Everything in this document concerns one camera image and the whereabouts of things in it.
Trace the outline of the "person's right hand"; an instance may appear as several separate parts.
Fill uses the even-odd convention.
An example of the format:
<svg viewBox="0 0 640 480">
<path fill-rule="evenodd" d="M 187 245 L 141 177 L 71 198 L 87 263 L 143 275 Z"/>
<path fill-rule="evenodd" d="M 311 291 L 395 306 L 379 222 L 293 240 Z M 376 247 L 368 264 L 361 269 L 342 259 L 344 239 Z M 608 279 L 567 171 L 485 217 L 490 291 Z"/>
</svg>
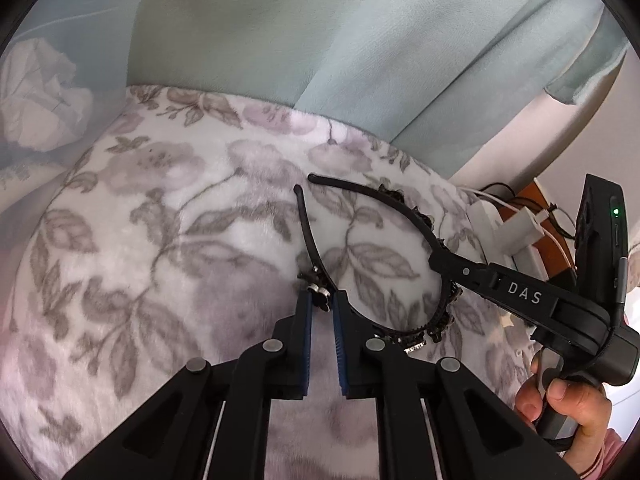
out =
<svg viewBox="0 0 640 480">
<path fill-rule="evenodd" d="M 537 387 L 537 379 L 540 376 L 539 357 L 540 353 L 534 356 L 530 366 L 533 375 L 521 386 L 515 398 L 514 410 L 529 426 L 532 426 L 542 413 L 542 395 Z M 612 413 L 612 403 L 602 389 L 556 378 L 547 388 L 546 399 L 550 408 L 578 423 L 575 443 L 596 445 L 604 441 Z"/>
</svg>

